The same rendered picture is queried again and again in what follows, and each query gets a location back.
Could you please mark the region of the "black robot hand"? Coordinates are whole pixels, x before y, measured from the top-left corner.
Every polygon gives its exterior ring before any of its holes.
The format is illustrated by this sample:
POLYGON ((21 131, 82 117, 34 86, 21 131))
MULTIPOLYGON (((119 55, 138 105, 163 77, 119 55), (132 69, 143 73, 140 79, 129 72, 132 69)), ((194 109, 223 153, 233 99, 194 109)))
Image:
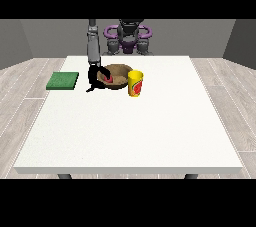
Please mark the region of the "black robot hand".
POLYGON ((89 84, 91 85, 91 87, 88 89, 88 92, 93 91, 95 88, 97 88, 97 89, 105 88, 104 83, 97 79, 98 72, 101 72, 107 78, 110 78, 110 71, 108 69, 106 69, 103 66, 91 65, 89 67, 89 71, 88 71, 88 79, 89 79, 89 84))

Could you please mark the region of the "brown wooden bowl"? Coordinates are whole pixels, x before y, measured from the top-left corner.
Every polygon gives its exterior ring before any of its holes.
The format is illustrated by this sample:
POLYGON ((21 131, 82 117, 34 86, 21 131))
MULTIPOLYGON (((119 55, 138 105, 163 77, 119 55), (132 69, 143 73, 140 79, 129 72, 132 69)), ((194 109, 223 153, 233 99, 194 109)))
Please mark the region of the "brown wooden bowl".
POLYGON ((105 87, 112 90, 125 88, 128 85, 128 73, 132 68, 125 64, 110 64, 105 66, 110 71, 113 78, 112 83, 104 80, 104 75, 101 72, 97 73, 97 79, 104 83, 105 87))

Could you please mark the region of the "green square pad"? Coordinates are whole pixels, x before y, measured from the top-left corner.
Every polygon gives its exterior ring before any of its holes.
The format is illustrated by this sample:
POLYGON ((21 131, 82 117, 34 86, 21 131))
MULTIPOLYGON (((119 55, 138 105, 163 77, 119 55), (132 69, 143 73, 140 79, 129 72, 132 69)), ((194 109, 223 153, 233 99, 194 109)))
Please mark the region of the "green square pad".
POLYGON ((78 72, 54 72, 46 85, 46 89, 73 90, 78 77, 78 72))

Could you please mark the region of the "yellow cup with melon print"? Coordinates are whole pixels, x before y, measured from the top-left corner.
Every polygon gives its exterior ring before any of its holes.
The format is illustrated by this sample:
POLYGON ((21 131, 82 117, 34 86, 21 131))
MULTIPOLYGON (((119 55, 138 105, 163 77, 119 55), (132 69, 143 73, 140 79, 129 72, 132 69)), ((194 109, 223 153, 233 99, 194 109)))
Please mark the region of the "yellow cup with melon print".
POLYGON ((138 97, 141 93, 144 74, 138 70, 128 73, 128 94, 131 97, 138 97))

